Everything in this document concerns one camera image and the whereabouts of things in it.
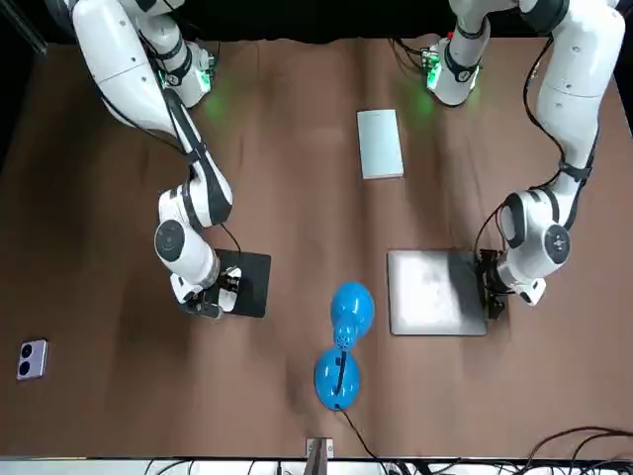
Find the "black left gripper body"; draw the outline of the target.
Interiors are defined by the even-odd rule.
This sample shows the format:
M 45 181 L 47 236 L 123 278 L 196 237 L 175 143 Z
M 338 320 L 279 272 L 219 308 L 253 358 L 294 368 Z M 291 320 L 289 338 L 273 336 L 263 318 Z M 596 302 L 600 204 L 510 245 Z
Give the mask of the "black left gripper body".
M 498 273 L 495 266 L 479 266 L 476 273 L 477 287 L 481 297 L 500 294 Z

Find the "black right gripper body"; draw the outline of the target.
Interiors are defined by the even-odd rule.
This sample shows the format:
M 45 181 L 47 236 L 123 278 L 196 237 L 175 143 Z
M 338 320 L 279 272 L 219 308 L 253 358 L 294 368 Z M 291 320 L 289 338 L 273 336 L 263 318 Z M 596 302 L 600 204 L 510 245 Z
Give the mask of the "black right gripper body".
M 242 271 L 240 269 L 225 269 L 219 274 L 217 284 L 221 291 L 237 295 L 241 283 Z

